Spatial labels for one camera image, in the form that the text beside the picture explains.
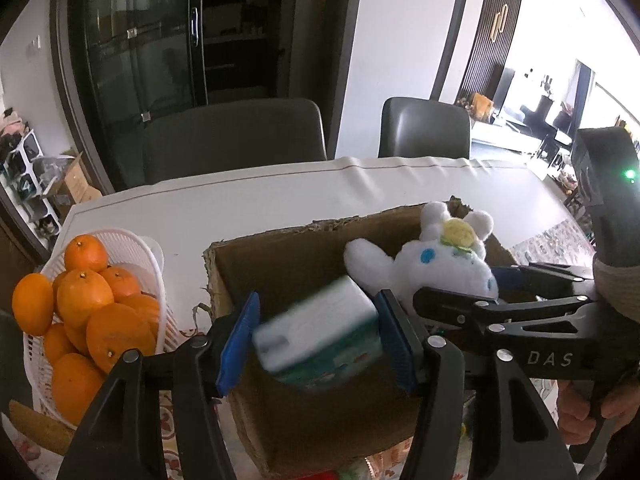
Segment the right human hand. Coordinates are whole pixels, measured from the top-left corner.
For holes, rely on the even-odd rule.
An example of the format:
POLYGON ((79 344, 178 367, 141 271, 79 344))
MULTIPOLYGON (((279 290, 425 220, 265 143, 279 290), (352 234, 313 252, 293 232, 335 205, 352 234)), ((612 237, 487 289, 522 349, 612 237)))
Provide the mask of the right human hand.
MULTIPOLYGON (((572 382, 558 382, 558 429, 567 445, 586 444, 596 429, 596 421, 589 415, 590 403, 574 388, 572 382)), ((614 431, 629 425, 639 411, 639 383, 637 379, 625 382, 610 392, 601 404, 601 416, 614 419, 614 431)))

